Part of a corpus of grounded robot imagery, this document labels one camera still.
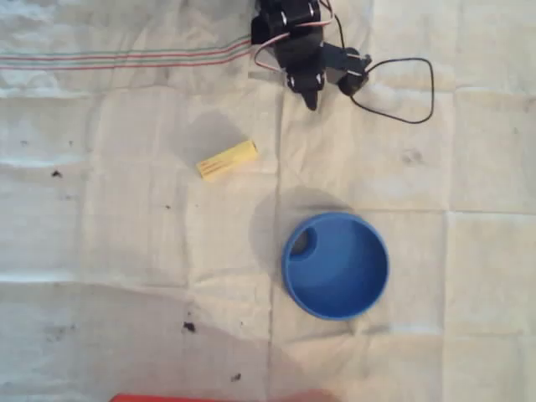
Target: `striped towel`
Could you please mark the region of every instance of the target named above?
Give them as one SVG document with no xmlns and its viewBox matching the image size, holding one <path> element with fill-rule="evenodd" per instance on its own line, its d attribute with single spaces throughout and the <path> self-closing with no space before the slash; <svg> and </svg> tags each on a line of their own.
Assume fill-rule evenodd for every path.
<svg viewBox="0 0 536 402">
<path fill-rule="evenodd" d="M 0 97 L 235 88 L 247 76 L 252 7 L 249 0 L 2 2 Z"/>
</svg>

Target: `dark stain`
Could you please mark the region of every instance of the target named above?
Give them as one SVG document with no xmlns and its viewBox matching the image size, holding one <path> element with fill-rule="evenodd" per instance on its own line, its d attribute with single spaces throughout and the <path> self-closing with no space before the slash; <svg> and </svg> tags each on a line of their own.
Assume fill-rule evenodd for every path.
<svg viewBox="0 0 536 402">
<path fill-rule="evenodd" d="M 61 341 L 67 332 L 76 331 L 76 325 L 72 324 L 68 327 L 66 326 L 57 326 L 57 327 L 47 327 L 44 332 L 46 334 L 47 342 L 56 343 Z"/>
<path fill-rule="evenodd" d="M 190 333 L 196 333 L 197 329 L 195 328 L 195 324 L 193 322 L 185 322 L 183 324 L 183 329 L 187 330 Z"/>
<path fill-rule="evenodd" d="M 525 105 L 523 106 L 523 110 L 525 113 L 529 113 L 534 104 L 536 103 L 536 98 L 530 98 L 525 102 Z"/>
<path fill-rule="evenodd" d="M 402 162 L 406 165 L 424 165 L 425 160 L 422 156 L 422 153 L 416 149 L 408 149 L 404 151 L 402 155 Z"/>
</svg>

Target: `white cloth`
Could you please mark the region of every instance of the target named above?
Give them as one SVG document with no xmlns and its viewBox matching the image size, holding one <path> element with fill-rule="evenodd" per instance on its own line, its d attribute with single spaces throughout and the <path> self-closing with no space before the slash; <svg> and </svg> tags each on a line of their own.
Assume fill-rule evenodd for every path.
<svg viewBox="0 0 536 402">
<path fill-rule="evenodd" d="M 248 57 L 0 69 L 2 402 L 536 400 L 536 3 L 333 4 L 348 45 L 431 59 L 432 121 L 367 114 L 335 87 L 311 113 L 248 79 Z M 252 13 L 249 0 L 3 2 L 0 66 L 231 57 Z M 425 73 L 385 67 L 358 97 L 416 118 Z M 198 177 L 245 138 L 259 162 Z M 302 312 L 278 273 L 294 226 L 340 209 L 375 225 L 391 259 L 384 296 L 351 323 Z"/>
</svg>

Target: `blue bowl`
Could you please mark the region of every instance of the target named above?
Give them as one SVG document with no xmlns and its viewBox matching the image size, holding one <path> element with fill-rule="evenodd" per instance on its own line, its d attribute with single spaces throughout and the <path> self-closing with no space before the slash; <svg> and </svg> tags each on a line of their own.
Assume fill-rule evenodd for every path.
<svg viewBox="0 0 536 402">
<path fill-rule="evenodd" d="M 389 257 L 378 232 L 345 213 L 314 216 L 286 243 L 283 280 L 306 312 L 342 321 L 368 310 L 389 276 Z"/>
</svg>

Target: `red object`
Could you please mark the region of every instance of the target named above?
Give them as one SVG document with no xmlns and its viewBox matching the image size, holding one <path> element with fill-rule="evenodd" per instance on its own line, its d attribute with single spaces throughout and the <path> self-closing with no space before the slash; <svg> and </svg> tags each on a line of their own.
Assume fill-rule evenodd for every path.
<svg viewBox="0 0 536 402">
<path fill-rule="evenodd" d="M 110 402 L 222 402 L 213 399 L 164 398 L 162 396 L 117 395 Z"/>
</svg>

